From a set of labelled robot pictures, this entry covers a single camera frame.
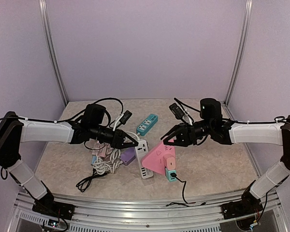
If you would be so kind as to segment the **pink triangular power strip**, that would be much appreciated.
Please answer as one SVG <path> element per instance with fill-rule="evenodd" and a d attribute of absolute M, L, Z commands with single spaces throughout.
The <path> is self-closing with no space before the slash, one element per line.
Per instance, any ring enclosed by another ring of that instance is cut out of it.
<path fill-rule="evenodd" d="M 164 158 L 170 156 L 173 156 L 176 159 L 175 147 L 170 145 L 164 145 L 163 141 L 160 141 L 145 155 L 144 158 L 142 158 L 141 163 L 145 168 L 157 174 L 164 175 Z"/>

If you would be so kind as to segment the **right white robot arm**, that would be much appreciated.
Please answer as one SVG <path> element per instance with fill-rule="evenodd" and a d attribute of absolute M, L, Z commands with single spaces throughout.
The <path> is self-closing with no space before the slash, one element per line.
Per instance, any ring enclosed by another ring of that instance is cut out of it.
<path fill-rule="evenodd" d="M 173 126 L 161 140 L 165 145 L 188 147 L 199 145 L 199 140 L 210 137 L 221 145 L 233 144 L 273 144 L 283 148 L 280 160 L 265 174 L 250 184 L 238 203 L 238 211 L 247 215 L 253 210 L 260 198 L 278 186 L 290 175 L 290 115 L 278 116 L 269 122 L 240 122 L 224 119 L 221 104 L 213 98 L 200 101 L 200 121 L 184 121 L 184 103 L 176 100 L 169 109 L 175 118 L 182 122 Z"/>

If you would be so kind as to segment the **teal plug adapter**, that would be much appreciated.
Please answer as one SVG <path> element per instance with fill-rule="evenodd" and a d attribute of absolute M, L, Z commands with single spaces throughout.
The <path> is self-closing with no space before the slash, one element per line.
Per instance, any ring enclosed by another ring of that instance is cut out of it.
<path fill-rule="evenodd" d="M 174 182 L 176 181 L 176 170 L 168 170 L 166 167 L 165 167 L 165 176 L 167 178 L 167 180 L 169 182 Z"/>

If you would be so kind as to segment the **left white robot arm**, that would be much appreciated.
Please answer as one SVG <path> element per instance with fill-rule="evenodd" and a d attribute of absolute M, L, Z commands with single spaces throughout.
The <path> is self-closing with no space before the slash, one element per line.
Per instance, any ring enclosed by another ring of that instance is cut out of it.
<path fill-rule="evenodd" d="M 121 129 L 102 125 L 106 108 L 92 103 L 79 119 L 47 121 L 20 117 L 9 111 L 0 118 L 0 166 L 5 169 L 48 215 L 58 210 L 58 204 L 46 185 L 39 180 L 19 154 L 21 143 L 60 142 L 72 145 L 96 140 L 115 149 L 136 147 L 138 142 Z"/>

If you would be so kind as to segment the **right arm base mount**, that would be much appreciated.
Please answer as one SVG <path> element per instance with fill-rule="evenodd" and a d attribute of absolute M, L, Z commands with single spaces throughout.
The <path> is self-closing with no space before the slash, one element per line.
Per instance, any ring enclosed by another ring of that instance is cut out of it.
<path fill-rule="evenodd" d="M 263 206 L 260 201 L 251 203 L 249 201 L 240 200 L 221 205 L 221 211 L 223 213 L 224 219 L 242 217 L 261 212 L 262 210 Z"/>

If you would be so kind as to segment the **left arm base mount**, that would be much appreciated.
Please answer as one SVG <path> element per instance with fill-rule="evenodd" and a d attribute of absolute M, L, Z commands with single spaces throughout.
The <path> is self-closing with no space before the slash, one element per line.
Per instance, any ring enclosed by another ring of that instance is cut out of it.
<path fill-rule="evenodd" d="M 32 207 L 33 212 L 43 215 L 71 220 L 74 214 L 75 206 L 73 204 L 53 202 L 50 206 L 42 206 L 39 203 L 34 203 Z"/>

